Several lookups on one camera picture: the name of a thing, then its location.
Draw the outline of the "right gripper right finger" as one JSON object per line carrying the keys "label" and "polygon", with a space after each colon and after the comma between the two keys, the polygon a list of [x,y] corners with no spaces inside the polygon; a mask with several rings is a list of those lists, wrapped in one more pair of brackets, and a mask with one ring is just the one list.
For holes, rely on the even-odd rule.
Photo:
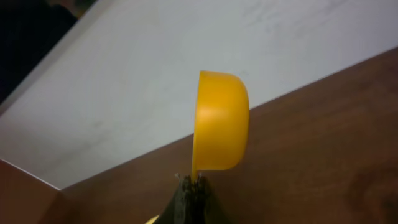
{"label": "right gripper right finger", "polygon": [[200,175],[195,182],[197,191],[194,203],[194,223],[232,224],[217,199],[210,181]]}

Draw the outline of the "yellow measuring scoop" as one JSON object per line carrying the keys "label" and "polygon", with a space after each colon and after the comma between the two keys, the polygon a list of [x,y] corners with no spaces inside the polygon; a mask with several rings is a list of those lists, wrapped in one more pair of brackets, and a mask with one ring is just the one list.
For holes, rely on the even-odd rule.
{"label": "yellow measuring scoop", "polygon": [[201,71],[193,133],[191,180],[204,170],[235,167],[246,150],[249,98],[235,75]]}

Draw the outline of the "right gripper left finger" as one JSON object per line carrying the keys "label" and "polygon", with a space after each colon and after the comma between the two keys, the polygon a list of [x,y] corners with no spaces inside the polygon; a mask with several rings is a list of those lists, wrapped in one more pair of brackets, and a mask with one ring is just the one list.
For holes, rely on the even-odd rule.
{"label": "right gripper left finger", "polygon": [[192,224],[193,183],[190,176],[178,177],[178,187],[165,210],[154,221],[155,224]]}

